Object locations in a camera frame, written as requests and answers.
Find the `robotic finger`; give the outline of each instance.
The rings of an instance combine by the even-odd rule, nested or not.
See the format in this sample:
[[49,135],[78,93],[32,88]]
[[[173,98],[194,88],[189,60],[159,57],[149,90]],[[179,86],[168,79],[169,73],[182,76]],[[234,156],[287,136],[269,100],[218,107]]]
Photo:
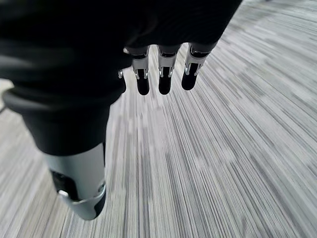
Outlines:
[[207,56],[216,45],[217,42],[212,45],[189,43],[182,79],[183,89],[191,90],[194,88],[199,70],[204,65]]
[[63,201],[82,219],[95,219],[106,200],[104,144],[80,154],[45,158]]
[[141,95],[147,95],[150,91],[149,86],[149,49],[150,46],[141,48],[128,48],[132,56],[132,68],[137,78],[138,91]]
[[158,46],[159,92],[163,95],[170,92],[172,74],[176,62],[177,52],[181,45]]

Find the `floor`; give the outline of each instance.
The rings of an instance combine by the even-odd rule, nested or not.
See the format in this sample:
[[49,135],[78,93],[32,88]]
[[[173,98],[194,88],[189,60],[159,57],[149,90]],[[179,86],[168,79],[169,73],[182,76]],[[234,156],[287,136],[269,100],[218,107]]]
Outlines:
[[316,0],[246,0],[189,92],[185,46],[167,96],[155,47],[147,96],[126,70],[94,221],[56,196],[20,116],[2,110],[0,238],[317,237],[316,12]]

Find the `gray striped carpet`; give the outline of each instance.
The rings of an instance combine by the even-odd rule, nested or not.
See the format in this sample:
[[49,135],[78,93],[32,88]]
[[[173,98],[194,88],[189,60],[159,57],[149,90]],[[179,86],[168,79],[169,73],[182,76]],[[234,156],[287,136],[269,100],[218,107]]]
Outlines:
[[85,222],[56,196],[21,118],[0,114],[0,238],[317,237],[317,1],[246,0],[194,90],[128,89],[107,128],[107,202]]

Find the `prosthetic arm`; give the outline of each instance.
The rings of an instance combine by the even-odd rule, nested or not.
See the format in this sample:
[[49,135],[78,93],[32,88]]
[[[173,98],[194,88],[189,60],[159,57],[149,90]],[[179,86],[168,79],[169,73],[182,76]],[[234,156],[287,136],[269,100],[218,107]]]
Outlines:
[[57,193],[81,218],[96,218],[105,204],[106,124],[126,88],[122,69],[132,65],[148,94],[149,45],[158,45],[158,88],[167,94],[178,49],[189,43],[182,87],[192,89],[240,2],[0,3],[0,77],[14,84],[3,100],[22,115]]

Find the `black fingertip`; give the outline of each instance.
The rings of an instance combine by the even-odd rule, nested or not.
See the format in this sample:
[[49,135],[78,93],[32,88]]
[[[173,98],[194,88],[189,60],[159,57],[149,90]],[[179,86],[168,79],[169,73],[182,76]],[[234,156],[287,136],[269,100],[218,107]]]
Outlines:
[[159,78],[158,90],[161,94],[166,95],[170,92],[171,80],[168,76]]
[[182,80],[182,88],[187,91],[193,89],[196,83],[196,78],[197,76],[186,75],[184,73],[183,80]]

